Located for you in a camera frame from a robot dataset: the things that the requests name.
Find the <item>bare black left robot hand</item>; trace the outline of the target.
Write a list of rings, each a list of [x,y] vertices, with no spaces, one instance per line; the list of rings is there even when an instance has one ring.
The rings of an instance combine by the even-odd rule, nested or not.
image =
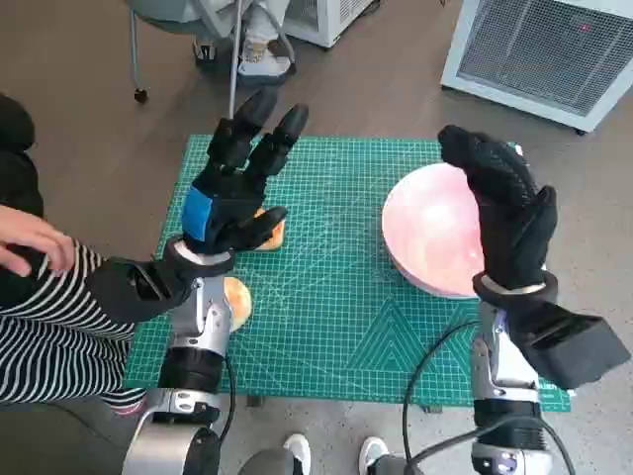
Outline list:
[[[219,254],[259,247],[288,214],[282,206],[259,213],[269,177],[286,165],[301,136],[309,107],[291,108],[271,133],[261,134],[278,94],[263,89],[230,118],[220,119],[207,149],[206,166],[193,180],[184,202],[183,239],[196,253]]]

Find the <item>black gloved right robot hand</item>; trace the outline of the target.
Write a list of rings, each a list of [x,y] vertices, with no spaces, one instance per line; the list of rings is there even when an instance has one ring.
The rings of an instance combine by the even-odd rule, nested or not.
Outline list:
[[[487,134],[447,125],[438,140],[442,160],[465,173],[477,202],[485,275],[507,290],[544,283],[555,189],[539,187],[523,156]]]

